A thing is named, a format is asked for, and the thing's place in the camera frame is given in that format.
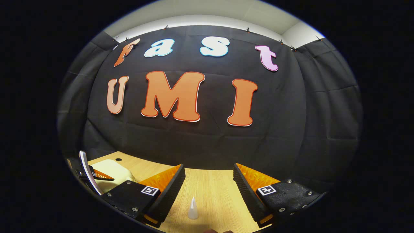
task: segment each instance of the black fabric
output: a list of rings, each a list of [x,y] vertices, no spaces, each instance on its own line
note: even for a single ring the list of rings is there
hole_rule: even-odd
[[[102,62],[116,44],[107,33],[99,33],[82,49],[63,78],[57,126],[60,148],[65,157],[77,157],[81,150],[91,88]],[[99,139],[99,134],[94,134],[94,138]],[[106,145],[105,140],[99,140],[97,145]]]
[[[227,38],[228,53],[203,56],[199,49],[207,36]],[[137,38],[141,39],[139,44],[114,68],[122,48]],[[144,52],[162,39],[175,40],[173,51],[162,57],[144,57]],[[266,45],[276,53],[273,62],[279,67],[277,72],[261,64],[256,45]],[[156,70],[166,73],[171,87],[185,72],[205,75],[198,93],[198,122],[177,121],[171,114],[167,118],[141,115],[148,88],[145,76]],[[124,75],[130,78],[123,109],[114,115],[106,106],[108,81]],[[227,123],[236,93],[231,82],[237,78],[258,85],[250,113],[253,124],[248,127]],[[355,78],[326,38],[293,52],[268,37],[228,27],[161,29],[120,43],[105,58],[94,81],[84,82],[85,97],[76,98],[89,100],[82,105],[87,107],[87,116],[82,115],[86,122],[82,125],[82,150],[88,159],[119,150],[157,163],[183,163],[198,169],[230,170],[234,163],[240,163],[279,180],[294,177],[323,192],[352,159],[361,127]],[[66,97],[70,99],[72,94],[67,92]]]

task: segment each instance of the wooden table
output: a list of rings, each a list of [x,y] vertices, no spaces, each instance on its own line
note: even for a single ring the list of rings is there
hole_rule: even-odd
[[[154,163],[115,152],[89,161],[89,165],[105,159],[117,161],[134,175],[136,182],[163,172],[172,166]],[[198,219],[187,217],[191,199],[195,197]],[[212,228],[219,233],[251,233],[259,230],[233,181],[233,170],[201,170],[185,168],[185,180],[171,210],[159,230],[167,233],[202,233]]]

